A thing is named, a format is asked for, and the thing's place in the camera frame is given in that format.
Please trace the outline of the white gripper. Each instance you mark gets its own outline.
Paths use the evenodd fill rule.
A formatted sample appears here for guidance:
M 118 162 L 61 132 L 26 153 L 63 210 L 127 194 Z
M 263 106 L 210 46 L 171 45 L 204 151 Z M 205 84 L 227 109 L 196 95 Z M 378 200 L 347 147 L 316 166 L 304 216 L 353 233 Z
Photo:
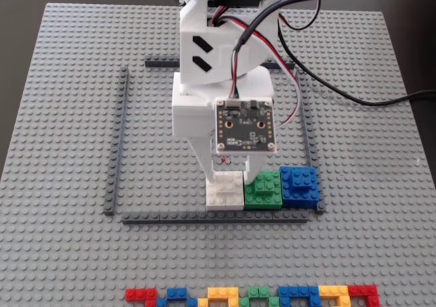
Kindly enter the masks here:
M 182 84 L 176 72 L 172 87 L 172 134 L 187 138 L 196 159 L 208 181 L 215 180 L 212 141 L 207 137 L 215 130 L 215 102 L 226 100 L 230 94 L 231 80 L 212 84 Z M 256 67 L 237 80 L 239 98 L 265 100 L 274 96 L 270 72 Z M 243 171 L 245 185 L 251 184 L 267 160 L 265 154 L 248 154 Z

